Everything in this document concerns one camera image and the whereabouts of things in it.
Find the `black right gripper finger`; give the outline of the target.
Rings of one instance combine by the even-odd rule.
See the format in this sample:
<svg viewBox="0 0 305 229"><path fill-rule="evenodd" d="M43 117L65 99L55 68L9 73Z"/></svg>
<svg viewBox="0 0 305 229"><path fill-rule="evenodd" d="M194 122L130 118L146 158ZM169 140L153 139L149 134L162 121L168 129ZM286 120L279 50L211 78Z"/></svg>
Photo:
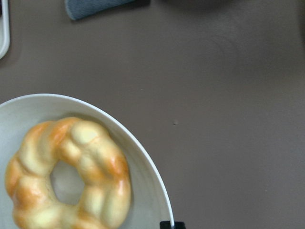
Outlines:
<svg viewBox="0 0 305 229"><path fill-rule="evenodd" d="M185 229L185 223L182 221L175 221L172 225L170 221L161 221L160 229Z"/></svg>

